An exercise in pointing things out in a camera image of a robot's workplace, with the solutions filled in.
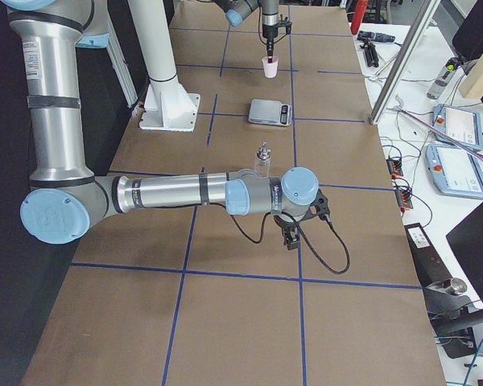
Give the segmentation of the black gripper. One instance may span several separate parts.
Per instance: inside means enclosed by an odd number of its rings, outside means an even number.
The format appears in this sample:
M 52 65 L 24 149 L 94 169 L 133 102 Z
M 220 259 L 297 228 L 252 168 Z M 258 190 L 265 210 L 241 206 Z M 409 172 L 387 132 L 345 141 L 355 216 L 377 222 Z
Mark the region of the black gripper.
M 267 63 L 273 63 L 274 40 L 278 36 L 278 15 L 262 15 L 262 37 L 266 40 Z
M 300 230 L 298 222 L 293 217 L 274 216 L 275 223 L 280 227 L 283 236 L 283 244 L 287 250 L 296 250 L 300 246 Z

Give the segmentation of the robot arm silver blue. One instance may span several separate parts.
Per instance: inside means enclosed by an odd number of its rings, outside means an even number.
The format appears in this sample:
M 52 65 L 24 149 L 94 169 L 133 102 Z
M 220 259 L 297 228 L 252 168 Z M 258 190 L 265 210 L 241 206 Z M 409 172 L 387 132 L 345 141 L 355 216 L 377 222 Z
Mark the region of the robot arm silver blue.
M 238 27 L 253 12 L 261 12 L 262 37 L 265 39 L 267 63 L 274 62 L 274 45 L 279 30 L 278 0 L 213 0 L 225 13 L 232 27 Z
M 106 2 L 9 1 L 6 8 L 23 44 L 37 161 L 20 217 L 38 240 L 66 244 L 103 219 L 135 209 L 217 205 L 233 217 L 273 217 L 293 249 L 305 240 L 302 221 L 328 219 L 327 198 L 316 175 L 304 167 L 282 177 L 252 170 L 97 177 L 85 163 L 76 49 L 108 44 Z

